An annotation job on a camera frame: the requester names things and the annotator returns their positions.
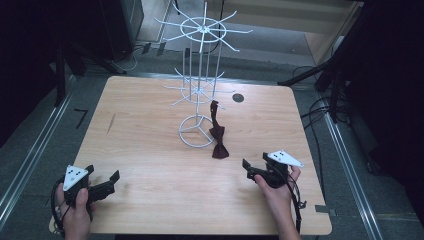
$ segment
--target rotating display stand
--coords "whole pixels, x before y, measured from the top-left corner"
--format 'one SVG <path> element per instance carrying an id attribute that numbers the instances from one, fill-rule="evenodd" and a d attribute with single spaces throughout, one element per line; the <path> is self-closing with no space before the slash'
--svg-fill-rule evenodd
<path id="1" fill-rule="evenodd" d="M 199 114 L 199 108 L 201 104 L 210 103 L 214 100 L 216 92 L 231 93 L 234 91 L 220 91 L 216 89 L 217 80 L 224 75 L 224 72 L 219 74 L 219 62 L 221 58 L 222 44 L 225 44 L 231 50 L 239 52 L 239 50 L 233 48 L 229 43 L 227 43 L 224 38 L 228 32 L 231 33 L 249 33 L 251 31 L 236 31 L 229 30 L 223 24 L 224 21 L 232 18 L 236 15 L 236 12 L 230 16 L 221 19 L 219 21 L 208 18 L 206 16 L 207 12 L 207 3 L 205 2 L 204 13 L 202 17 L 192 17 L 190 18 L 185 13 L 180 11 L 175 5 L 175 10 L 183 15 L 186 20 L 180 24 L 164 22 L 156 19 L 161 24 L 179 27 L 181 35 L 173 38 L 164 38 L 165 41 L 172 41 L 179 38 L 187 38 L 190 40 L 190 48 L 188 51 L 183 51 L 183 71 L 182 73 L 175 69 L 176 73 L 182 78 L 181 87 L 170 87 L 164 86 L 168 89 L 176 89 L 181 91 L 182 98 L 173 103 L 176 105 L 182 101 L 188 101 L 195 104 L 196 112 L 194 115 L 184 119 L 179 127 L 179 135 L 181 140 L 189 146 L 192 147 L 205 147 L 211 144 L 214 141 L 214 138 L 208 134 L 209 130 L 204 130 L 203 128 L 210 128 L 212 125 L 212 120 L 202 114 Z M 199 51 L 193 52 L 193 42 L 200 43 Z M 216 59 L 215 73 L 210 76 L 211 69 L 211 50 L 212 44 L 215 43 L 218 48 L 218 56 Z M 193 61 L 194 55 L 199 56 L 198 63 L 198 72 L 197 75 L 193 73 Z M 186 57 L 189 57 L 189 66 L 188 74 L 186 73 Z"/>

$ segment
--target wooden tabletop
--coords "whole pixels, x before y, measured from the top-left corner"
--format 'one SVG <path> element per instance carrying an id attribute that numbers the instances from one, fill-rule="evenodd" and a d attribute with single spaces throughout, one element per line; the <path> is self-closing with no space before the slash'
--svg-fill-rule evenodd
<path id="1" fill-rule="evenodd" d="M 265 169 L 263 152 L 284 149 L 305 164 L 298 180 L 303 235 L 331 232 L 325 205 L 298 108 L 290 88 L 217 83 L 217 120 L 225 127 L 230 156 L 212 158 L 215 142 L 186 145 L 181 122 L 196 105 L 181 101 L 181 81 L 111 77 L 103 91 L 74 166 L 93 164 L 92 184 L 119 170 L 116 192 L 97 202 L 93 233 L 129 234 L 276 234 L 259 187 L 246 178 L 245 158 Z M 241 103 L 233 94 L 242 94 Z M 199 113 L 210 117 L 209 104 Z"/>

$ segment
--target person's left hand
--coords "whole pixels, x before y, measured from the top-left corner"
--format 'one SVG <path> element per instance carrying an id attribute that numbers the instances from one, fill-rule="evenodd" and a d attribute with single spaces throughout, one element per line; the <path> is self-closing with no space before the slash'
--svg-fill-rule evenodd
<path id="1" fill-rule="evenodd" d="M 61 218 L 63 218 L 62 221 L 63 228 L 65 229 L 65 239 L 88 239 L 90 237 L 91 227 L 90 215 L 86 209 L 88 190 L 83 188 L 78 192 L 75 200 L 75 208 L 69 207 L 66 203 L 64 203 L 65 196 L 63 192 L 63 183 L 59 184 L 56 190 L 56 197 L 57 201 L 61 204 L 60 212 L 62 215 Z"/>

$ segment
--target white triangular marker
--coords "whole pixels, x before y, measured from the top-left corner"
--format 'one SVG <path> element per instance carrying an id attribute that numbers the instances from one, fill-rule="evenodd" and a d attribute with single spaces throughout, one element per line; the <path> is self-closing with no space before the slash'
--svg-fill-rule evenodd
<path id="1" fill-rule="evenodd" d="M 85 169 L 68 165 L 66 168 L 65 181 L 63 182 L 63 191 L 68 191 L 87 174 L 88 171 Z"/>
<path id="2" fill-rule="evenodd" d="M 279 163 L 284 163 L 287 165 L 297 166 L 297 167 L 304 166 L 303 163 L 297 161 L 294 157 L 290 156 L 288 153 L 284 152 L 283 150 L 273 152 L 273 153 L 268 153 L 268 157 Z"/>

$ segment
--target hand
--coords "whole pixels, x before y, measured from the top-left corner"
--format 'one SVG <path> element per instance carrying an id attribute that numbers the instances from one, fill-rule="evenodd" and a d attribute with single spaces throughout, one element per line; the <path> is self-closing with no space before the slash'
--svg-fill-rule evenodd
<path id="1" fill-rule="evenodd" d="M 289 179 L 297 181 L 300 176 L 300 169 L 295 166 L 291 166 L 291 169 L 292 173 L 290 176 L 293 179 Z M 289 184 L 293 189 L 294 182 L 290 180 Z M 255 181 L 262 189 L 262 192 L 264 193 L 268 202 L 268 207 L 271 210 L 271 214 L 277 224 L 280 240 L 300 239 L 291 214 L 292 195 L 287 185 L 284 185 L 280 188 L 272 188 L 259 174 L 255 175 Z"/>
<path id="2" fill-rule="evenodd" d="M 56 197 L 59 203 L 63 203 L 60 206 L 60 212 L 62 215 L 61 218 L 63 218 L 62 221 L 63 227 L 65 229 L 65 239 L 89 239 L 91 220 L 90 215 L 86 209 L 88 190 L 83 188 L 78 192 L 77 198 L 75 200 L 75 208 L 69 207 L 66 203 L 64 203 L 65 196 L 63 193 L 63 183 L 59 184 L 56 190 Z"/>

